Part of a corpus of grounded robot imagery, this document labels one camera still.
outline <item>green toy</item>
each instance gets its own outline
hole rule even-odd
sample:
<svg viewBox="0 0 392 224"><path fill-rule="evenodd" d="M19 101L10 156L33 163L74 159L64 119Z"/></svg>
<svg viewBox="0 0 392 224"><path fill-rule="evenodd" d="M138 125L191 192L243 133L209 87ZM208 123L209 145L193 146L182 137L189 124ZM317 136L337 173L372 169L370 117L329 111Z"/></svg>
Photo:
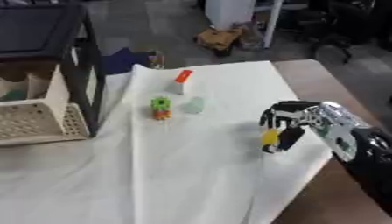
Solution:
<svg viewBox="0 0 392 224"><path fill-rule="evenodd" d="M151 100L152 116L157 120L165 120L172 117L171 100L160 96Z"/></svg>

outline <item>wooden table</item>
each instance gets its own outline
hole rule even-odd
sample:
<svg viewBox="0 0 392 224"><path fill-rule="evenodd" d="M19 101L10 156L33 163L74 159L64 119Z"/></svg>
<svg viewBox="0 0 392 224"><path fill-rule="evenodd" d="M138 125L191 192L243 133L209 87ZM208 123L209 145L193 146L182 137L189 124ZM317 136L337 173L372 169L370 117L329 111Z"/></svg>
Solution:
<svg viewBox="0 0 392 224"><path fill-rule="evenodd" d="M298 98L333 101L368 123L381 127L323 66L315 60L274 64ZM356 184L335 159L282 212L274 224L384 224L389 218Z"/></svg>

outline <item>yellow object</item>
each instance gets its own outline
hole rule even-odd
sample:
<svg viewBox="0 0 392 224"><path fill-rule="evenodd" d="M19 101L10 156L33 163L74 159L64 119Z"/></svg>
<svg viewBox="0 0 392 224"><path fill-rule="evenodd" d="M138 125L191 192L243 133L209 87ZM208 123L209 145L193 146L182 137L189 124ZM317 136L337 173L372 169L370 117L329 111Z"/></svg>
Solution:
<svg viewBox="0 0 392 224"><path fill-rule="evenodd" d="M271 145L277 145L277 142L279 141L279 133L277 132L277 129L268 129L264 133L262 133L262 145L265 144L271 144Z"/></svg>

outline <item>white cabinet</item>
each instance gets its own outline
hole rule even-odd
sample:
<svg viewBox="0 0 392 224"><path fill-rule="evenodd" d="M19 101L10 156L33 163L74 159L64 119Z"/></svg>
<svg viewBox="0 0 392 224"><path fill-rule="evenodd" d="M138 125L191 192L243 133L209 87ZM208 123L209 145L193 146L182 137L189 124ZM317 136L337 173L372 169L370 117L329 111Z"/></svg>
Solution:
<svg viewBox="0 0 392 224"><path fill-rule="evenodd" d="M207 0L206 15L217 30L252 19L256 0Z"/></svg>

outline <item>blue object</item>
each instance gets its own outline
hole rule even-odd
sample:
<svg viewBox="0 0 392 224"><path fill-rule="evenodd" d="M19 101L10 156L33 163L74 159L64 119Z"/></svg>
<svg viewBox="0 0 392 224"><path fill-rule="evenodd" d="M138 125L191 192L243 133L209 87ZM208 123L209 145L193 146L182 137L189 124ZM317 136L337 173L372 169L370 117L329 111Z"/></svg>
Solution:
<svg viewBox="0 0 392 224"><path fill-rule="evenodd" d="M150 56L156 56L155 52L132 52L124 47L118 52L109 56L103 56L103 72L105 74L123 74L132 70L135 64L148 67Z"/></svg>

